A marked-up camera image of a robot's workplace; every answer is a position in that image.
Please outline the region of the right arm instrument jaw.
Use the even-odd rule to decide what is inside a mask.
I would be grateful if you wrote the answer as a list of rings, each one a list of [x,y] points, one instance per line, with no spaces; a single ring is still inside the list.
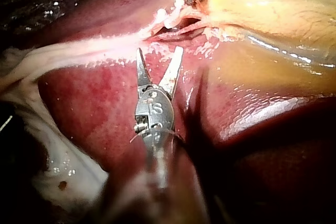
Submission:
[[[152,80],[147,70],[141,48],[138,48],[136,50],[136,58],[137,58],[136,70],[137,70],[138,87],[139,88],[149,87],[152,84]]]
[[[169,96],[175,94],[176,84],[180,73],[184,49],[180,46],[175,47],[171,62],[164,73],[159,86],[165,90]]]

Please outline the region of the right arm instrument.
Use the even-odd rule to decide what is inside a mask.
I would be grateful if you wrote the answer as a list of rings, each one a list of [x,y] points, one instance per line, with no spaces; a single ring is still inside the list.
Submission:
[[[159,85],[138,87],[134,130],[143,140],[162,141],[175,133],[175,111],[169,94]]]

